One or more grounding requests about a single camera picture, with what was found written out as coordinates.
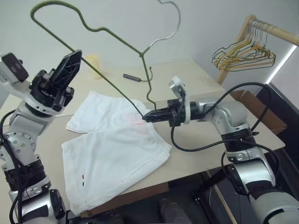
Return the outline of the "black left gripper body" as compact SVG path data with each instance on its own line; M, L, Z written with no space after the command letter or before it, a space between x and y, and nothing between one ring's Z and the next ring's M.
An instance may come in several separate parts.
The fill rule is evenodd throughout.
M45 107L49 107L56 112L61 112L70 101L66 101L66 97L62 97L60 101L52 101L50 96L50 76L55 69L52 69L49 73L45 70L41 70L31 82L29 89L30 94L35 100Z

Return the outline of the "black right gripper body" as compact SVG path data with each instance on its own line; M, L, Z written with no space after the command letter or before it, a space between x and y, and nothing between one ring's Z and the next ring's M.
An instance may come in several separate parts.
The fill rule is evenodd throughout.
M181 126L184 122L184 108L181 107L181 102L179 99L171 99L167 101L168 110L171 112L171 119L169 121L170 127Z

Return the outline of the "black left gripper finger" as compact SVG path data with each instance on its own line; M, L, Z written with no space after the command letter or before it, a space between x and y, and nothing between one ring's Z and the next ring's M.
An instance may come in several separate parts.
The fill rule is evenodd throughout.
M70 101L73 98L74 89L69 87L69 84L79 71L81 58L81 50L76 50L66 55L50 76L50 96L52 101L60 101L62 97L66 97L66 101Z

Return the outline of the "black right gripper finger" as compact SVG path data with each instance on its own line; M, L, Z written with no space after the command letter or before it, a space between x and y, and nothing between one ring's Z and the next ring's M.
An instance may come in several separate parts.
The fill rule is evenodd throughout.
M150 110L144 117L167 117L171 115L171 111L168 108L161 108L156 110Z
M173 120L173 117L172 115L169 114L166 115L150 114L150 115L144 115L142 119L146 122L156 123L156 122L163 122L163 121L171 121Z

